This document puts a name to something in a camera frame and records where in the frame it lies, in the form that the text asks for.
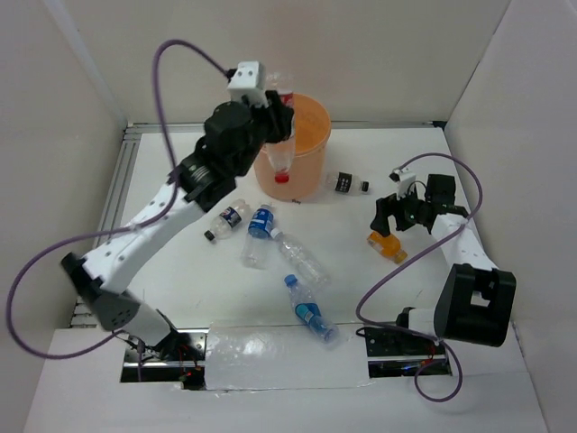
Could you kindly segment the orange juice bottle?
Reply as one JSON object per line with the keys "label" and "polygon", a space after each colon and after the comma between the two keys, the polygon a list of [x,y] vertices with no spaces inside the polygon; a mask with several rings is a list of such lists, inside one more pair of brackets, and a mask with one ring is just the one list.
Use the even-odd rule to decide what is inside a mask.
{"label": "orange juice bottle", "polygon": [[403,263],[408,257],[400,241],[394,235],[383,236],[372,231],[367,237],[367,242],[373,250],[395,264]]}

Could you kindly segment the black label small bottle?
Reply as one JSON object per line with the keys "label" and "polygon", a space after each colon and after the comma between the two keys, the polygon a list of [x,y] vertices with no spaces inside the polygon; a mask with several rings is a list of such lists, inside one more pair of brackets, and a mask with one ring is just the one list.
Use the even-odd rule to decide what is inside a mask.
{"label": "black label small bottle", "polygon": [[343,171],[326,173],[325,186],[333,192],[349,196],[366,195],[370,192],[369,181]]}

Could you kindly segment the Pepsi label clear bottle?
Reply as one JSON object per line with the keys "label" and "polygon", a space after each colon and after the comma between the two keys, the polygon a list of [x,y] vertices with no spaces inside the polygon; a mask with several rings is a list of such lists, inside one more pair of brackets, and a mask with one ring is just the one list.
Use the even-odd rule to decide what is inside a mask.
{"label": "Pepsi label clear bottle", "polygon": [[209,229],[204,232],[204,237],[211,243],[226,239],[251,215],[251,207],[244,199],[238,198],[212,220]]}

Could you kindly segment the blue label clear bottle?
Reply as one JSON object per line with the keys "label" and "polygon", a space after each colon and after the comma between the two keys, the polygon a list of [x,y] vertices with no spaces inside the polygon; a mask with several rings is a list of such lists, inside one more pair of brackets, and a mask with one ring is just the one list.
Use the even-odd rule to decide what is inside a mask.
{"label": "blue label clear bottle", "polygon": [[274,212],[275,207],[271,203],[263,203],[252,215],[241,253],[243,266],[253,269],[265,268],[274,226]]}

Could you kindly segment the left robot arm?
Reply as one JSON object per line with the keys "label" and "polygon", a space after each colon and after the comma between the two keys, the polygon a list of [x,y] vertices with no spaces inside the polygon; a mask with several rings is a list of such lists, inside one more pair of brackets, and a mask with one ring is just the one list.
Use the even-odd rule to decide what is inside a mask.
{"label": "left robot arm", "polygon": [[106,331],[138,338],[159,360],[171,358],[185,338],[168,318],[128,289],[138,271],[168,241],[209,212],[247,174],[265,143],[289,137],[294,111],[275,90],[266,106],[248,97],[219,105],[204,122],[195,150],[171,171],[151,202],[124,233],[79,257],[67,254],[61,266],[80,297]]}

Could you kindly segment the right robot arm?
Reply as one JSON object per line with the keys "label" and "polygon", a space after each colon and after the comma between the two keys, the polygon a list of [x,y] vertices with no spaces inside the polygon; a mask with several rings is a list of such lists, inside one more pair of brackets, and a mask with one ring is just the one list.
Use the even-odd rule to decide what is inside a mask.
{"label": "right robot arm", "polygon": [[454,177],[429,175],[422,198],[417,194],[416,175],[410,170],[394,170],[389,177],[398,190],[376,201],[369,245],[396,264],[406,260],[407,253],[389,228],[390,217],[397,231],[423,226],[436,241],[458,231],[441,246],[449,274],[435,306],[435,334],[477,345],[502,345],[517,280],[512,272],[500,270],[484,252],[468,225],[469,212],[455,204]]}

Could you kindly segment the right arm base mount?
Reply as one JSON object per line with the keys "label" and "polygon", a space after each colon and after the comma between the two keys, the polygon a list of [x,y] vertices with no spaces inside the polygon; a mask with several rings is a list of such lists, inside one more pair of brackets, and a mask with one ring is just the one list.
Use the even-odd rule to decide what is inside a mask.
{"label": "right arm base mount", "polygon": [[364,340],[369,377],[414,376],[421,366],[422,375],[451,375],[445,349],[423,337],[410,336],[381,327],[360,327],[355,335]]}

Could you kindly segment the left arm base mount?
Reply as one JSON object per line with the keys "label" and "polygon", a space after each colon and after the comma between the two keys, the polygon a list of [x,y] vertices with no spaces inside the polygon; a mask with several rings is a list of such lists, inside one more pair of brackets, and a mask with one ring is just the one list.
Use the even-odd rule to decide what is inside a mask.
{"label": "left arm base mount", "polygon": [[135,336],[121,337],[125,352],[120,382],[176,383],[182,390],[204,390],[207,337],[207,328],[172,329],[168,340],[155,347]]}

